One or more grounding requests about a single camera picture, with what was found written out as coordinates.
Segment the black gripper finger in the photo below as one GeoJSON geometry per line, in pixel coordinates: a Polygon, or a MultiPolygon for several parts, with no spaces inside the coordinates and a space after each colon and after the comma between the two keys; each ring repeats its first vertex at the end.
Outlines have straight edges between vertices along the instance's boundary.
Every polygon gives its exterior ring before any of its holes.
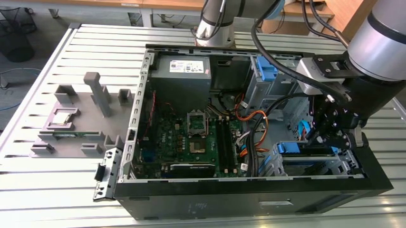
{"type": "Polygon", "coordinates": [[[357,126],[354,129],[333,129],[319,134],[317,141],[329,147],[354,150],[365,146],[362,128],[357,126]]]}
{"type": "Polygon", "coordinates": [[[317,137],[333,129],[353,128],[353,114],[323,95],[310,98],[309,114],[313,117],[311,130],[306,135],[310,145],[319,143],[317,137]]]}

